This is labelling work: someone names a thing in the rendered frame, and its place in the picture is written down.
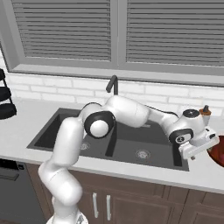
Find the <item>black tap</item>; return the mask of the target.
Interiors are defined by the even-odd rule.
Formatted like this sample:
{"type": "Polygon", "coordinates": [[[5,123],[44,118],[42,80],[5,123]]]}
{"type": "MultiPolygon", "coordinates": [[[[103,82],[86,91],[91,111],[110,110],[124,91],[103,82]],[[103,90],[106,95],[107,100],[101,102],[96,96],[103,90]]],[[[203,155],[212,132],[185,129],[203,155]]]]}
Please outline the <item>black tap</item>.
{"type": "Polygon", "coordinates": [[[114,95],[118,95],[118,78],[116,75],[113,75],[110,78],[108,85],[106,86],[106,91],[108,93],[111,92],[111,89],[114,89],[114,95]]]}

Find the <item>brown cupboard door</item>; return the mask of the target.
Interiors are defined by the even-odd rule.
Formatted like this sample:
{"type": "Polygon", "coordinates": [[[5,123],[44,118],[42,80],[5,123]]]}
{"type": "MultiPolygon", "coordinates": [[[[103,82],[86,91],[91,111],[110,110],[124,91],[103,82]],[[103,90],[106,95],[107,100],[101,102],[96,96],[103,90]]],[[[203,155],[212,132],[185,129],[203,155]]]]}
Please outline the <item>brown cupboard door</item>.
{"type": "Polygon", "coordinates": [[[190,190],[179,224],[224,224],[224,194],[190,190]]]}
{"type": "Polygon", "coordinates": [[[88,224],[103,224],[102,195],[101,191],[84,185],[82,196],[77,204],[80,211],[86,216],[88,224]],[[95,218],[93,207],[93,193],[97,193],[98,218],[95,218]]]}
{"type": "Polygon", "coordinates": [[[184,205],[146,196],[105,192],[104,224],[179,224],[184,205]],[[107,220],[106,196],[111,196],[111,220],[107,220]]]}

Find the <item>brown soap dispenser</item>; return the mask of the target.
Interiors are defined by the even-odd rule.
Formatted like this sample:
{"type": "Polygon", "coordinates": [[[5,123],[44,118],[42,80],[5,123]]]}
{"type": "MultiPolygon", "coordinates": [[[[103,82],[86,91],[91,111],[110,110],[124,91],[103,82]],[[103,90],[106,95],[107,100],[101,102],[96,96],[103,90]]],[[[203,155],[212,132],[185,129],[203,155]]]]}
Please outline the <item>brown soap dispenser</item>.
{"type": "Polygon", "coordinates": [[[199,112],[203,116],[204,124],[208,125],[209,119],[210,119],[210,115],[211,115],[211,111],[209,110],[209,107],[207,105],[205,105],[204,108],[201,108],[199,110],[199,112]]]}

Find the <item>dark grey dishwasher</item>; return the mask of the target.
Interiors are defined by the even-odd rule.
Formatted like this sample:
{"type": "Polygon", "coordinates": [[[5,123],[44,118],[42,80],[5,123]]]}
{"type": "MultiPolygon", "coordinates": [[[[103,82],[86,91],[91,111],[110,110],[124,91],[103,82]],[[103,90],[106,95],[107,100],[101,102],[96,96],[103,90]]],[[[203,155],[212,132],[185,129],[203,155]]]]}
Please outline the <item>dark grey dishwasher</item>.
{"type": "Polygon", "coordinates": [[[19,174],[16,181],[0,178],[0,219],[17,224],[46,224],[25,163],[0,158],[0,169],[19,174]]]}

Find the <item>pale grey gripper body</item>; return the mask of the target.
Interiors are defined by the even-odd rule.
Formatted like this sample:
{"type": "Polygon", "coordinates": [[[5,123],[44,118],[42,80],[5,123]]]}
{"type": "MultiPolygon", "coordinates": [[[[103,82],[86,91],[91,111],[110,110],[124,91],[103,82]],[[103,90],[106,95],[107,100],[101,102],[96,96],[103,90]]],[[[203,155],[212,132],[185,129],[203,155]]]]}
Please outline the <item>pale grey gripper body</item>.
{"type": "Polygon", "coordinates": [[[212,148],[219,142],[220,142],[220,139],[217,136],[215,136],[200,146],[194,146],[194,145],[191,145],[190,143],[181,144],[178,150],[183,159],[188,159],[191,157],[195,157],[197,154],[201,153],[202,151],[206,151],[207,149],[212,148]]]}

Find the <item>black tiered stand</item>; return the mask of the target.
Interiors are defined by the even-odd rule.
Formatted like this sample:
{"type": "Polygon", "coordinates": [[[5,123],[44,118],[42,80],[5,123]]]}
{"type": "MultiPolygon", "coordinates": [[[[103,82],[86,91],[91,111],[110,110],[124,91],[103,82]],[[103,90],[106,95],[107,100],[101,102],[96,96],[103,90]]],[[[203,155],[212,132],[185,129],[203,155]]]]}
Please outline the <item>black tiered stand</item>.
{"type": "Polygon", "coordinates": [[[15,116],[17,109],[11,99],[11,90],[7,86],[2,68],[0,68],[0,81],[3,82],[3,87],[0,87],[0,120],[4,120],[15,116]]]}

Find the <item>dark grey double sink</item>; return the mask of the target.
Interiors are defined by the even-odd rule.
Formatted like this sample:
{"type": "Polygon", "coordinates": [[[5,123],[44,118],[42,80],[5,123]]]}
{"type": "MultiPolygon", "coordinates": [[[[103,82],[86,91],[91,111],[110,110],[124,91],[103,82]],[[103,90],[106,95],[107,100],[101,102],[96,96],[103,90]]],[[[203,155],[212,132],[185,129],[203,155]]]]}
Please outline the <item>dark grey double sink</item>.
{"type": "MultiPolygon", "coordinates": [[[[79,113],[79,109],[59,108],[27,148],[52,151],[62,121],[67,117],[77,117],[79,113]]],[[[172,145],[162,128],[151,121],[138,129],[119,122],[116,125],[116,131],[110,131],[103,139],[94,139],[86,135],[80,155],[89,158],[189,171],[188,162],[179,155],[177,146],[172,145]]]]}

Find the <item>grey window with blinds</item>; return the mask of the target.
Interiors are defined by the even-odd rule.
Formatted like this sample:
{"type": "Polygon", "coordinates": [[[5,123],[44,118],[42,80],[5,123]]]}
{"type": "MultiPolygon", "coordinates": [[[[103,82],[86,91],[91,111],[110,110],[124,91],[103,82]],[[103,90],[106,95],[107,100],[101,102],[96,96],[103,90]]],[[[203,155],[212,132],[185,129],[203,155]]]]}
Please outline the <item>grey window with blinds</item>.
{"type": "Polygon", "coordinates": [[[224,87],[224,0],[0,0],[12,73],[224,87]]]}

